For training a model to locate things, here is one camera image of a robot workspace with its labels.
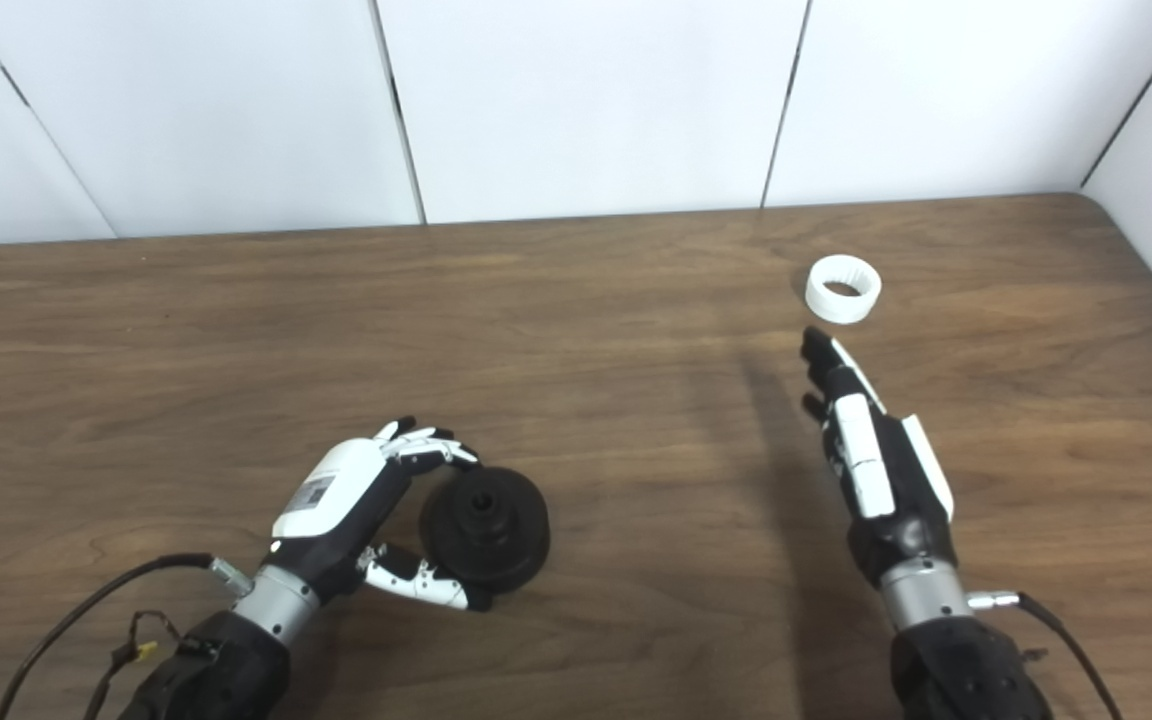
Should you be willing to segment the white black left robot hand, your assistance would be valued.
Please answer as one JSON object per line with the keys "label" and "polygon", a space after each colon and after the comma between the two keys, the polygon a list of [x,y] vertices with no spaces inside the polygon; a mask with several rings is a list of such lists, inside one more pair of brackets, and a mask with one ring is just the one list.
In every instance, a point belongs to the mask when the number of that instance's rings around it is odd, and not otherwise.
{"label": "white black left robot hand", "polygon": [[410,551],[374,544],[415,477],[482,460],[449,430],[411,416],[326,452],[271,528],[268,555],[234,615],[291,646],[317,611],[361,585],[449,609],[492,609],[492,594]]}

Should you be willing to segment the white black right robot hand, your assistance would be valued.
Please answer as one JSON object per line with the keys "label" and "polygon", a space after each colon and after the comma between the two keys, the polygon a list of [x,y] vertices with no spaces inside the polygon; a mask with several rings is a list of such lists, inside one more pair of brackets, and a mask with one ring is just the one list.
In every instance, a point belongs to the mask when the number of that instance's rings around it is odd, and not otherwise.
{"label": "white black right robot hand", "polygon": [[814,386],[803,406],[850,515],[847,550],[893,628],[972,616],[952,538],[954,497],[922,420],[890,414],[858,361],[814,325],[799,354]]}

